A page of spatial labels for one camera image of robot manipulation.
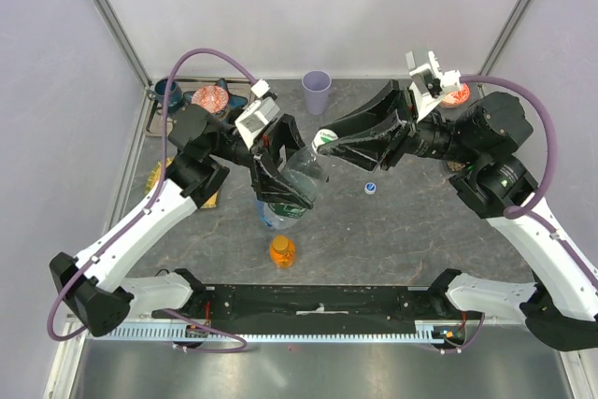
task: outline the metal corner post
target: metal corner post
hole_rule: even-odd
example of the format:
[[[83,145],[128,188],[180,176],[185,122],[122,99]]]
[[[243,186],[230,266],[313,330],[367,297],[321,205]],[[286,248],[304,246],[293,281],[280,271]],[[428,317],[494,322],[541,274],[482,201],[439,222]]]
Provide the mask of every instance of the metal corner post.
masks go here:
[[[481,69],[479,69],[479,75],[490,74],[532,1],[533,0],[517,0],[517,3],[509,14],[505,25],[494,41],[494,44],[492,45],[490,53],[488,53],[484,64],[482,65]]]
[[[121,22],[114,12],[112,5],[108,2],[108,0],[93,0],[93,2],[102,15],[104,22],[110,30],[110,33],[114,36],[114,39],[121,47],[122,52],[129,62],[129,65],[135,72],[136,77],[143,86],[150,86],[150,77],[148,76],[145,67],[141,63],[141,60],[137,56],[137,53],[135,52],[135,49],[133,48],[133,45],[131,44],[127,34],[124,32]]]

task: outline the green bottle label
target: green bottle label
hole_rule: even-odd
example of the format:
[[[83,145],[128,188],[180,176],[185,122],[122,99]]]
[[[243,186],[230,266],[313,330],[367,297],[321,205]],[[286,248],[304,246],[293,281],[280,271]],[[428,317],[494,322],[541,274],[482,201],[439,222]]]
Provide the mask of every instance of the green bottle label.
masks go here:
[[[268,204],[270,210],[281,217],[288,217],[290,219],[300,219],[306,213],[306,209],[295,207],[291,205],[283,205],[280,203]]]

